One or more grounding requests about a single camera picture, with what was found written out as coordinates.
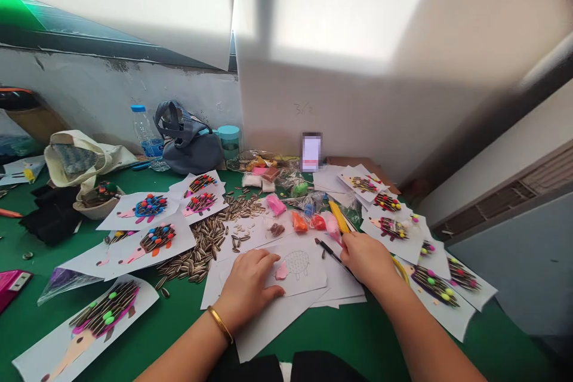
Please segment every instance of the sunflower seed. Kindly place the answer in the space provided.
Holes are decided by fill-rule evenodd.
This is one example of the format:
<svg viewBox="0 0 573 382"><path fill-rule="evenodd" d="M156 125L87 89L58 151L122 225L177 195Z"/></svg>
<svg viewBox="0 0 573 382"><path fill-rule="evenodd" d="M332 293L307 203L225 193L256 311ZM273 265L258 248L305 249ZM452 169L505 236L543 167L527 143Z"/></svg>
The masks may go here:
<svg viewBox="0 0 573 382"><path fill-rule="evenodd" d="M161 278L161 280L157 283L157 285L155 285L155 291L159 291L159 289L165 283L166 279L167 279L167 276L164 276L163 278Z"/></svg>

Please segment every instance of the black pants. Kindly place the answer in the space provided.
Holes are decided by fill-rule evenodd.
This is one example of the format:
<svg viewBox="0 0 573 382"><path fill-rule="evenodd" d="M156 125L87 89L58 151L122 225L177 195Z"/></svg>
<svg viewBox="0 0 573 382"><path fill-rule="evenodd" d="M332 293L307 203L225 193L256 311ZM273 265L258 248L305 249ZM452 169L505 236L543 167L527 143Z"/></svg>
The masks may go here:
<svg viewBox="0 0 573 382"><path fill-rule="evenodd" d="M282 382L279 360L275 355L255 358L225 372L209 382ZM345 361L330 352L297 352L292 360L291 382L368 382Z"/></svg>

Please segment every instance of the bag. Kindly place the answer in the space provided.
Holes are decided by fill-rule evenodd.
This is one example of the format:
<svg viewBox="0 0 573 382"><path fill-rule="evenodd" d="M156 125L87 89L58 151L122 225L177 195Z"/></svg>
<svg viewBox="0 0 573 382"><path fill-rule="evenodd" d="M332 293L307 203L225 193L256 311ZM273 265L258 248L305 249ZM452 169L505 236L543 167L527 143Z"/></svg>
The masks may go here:
<svg viewBox="0 0 573 382"><path fill-rule="evenodd" d="M174 172L205 173L223 161L221 144L211 127L192 116L177 101L162 101L157 106L155 126L164 137L175 139L166 141L163 149L163 160Z"/></svg>
<svg viewBox="0 0 573 382"><path fill-rule="evenodd" d="M78 198L96 185L96 175L137 162L137 158L121 145L97 143L80 130L52 134L44 149L50 178L57 187L81 184Z"/></svg>

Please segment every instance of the smartphone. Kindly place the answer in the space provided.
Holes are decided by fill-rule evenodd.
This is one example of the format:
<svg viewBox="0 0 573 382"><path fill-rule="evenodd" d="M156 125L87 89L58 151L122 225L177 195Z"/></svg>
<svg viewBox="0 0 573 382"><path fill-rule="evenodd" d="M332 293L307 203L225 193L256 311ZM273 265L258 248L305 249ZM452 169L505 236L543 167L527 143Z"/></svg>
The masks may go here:
<svg viewBox="0 0 573 382"><path fill-rule="evenodd" d="M322 133L303 133L300 171L315 172L322 165Z"/></svg>

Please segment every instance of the pile of sunflower seeds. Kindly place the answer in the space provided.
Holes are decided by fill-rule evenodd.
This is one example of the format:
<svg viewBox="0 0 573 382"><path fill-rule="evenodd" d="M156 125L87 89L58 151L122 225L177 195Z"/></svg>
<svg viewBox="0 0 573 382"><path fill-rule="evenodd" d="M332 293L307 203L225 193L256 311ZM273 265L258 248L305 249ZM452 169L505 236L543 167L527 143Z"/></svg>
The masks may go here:
<svg viewBox="0 0 573 382"><path fill-rule="evenodd" d="M221 251L221 245L229 234L229 227L225 227L223 221L254 218L266 212L265 207L257 201L258 194L252 194L249 199L246 199L246 191L244 191L243 194L235 199L232 196L233 193L229 192L224 195L225 202L229 204L228 207L191 225L191 231L197 242L194 248L182 252L157 266L161 280L155 286L156 291L161 289L163 292L164 288L162 287L164 283L175 278L189 278L189 282L201 283L209 272L211 260L217 260L217 253ZM241 242L249 238L250 236L248 235L241 238L232 235L233 252L239 253L238 248Z"/></svg>

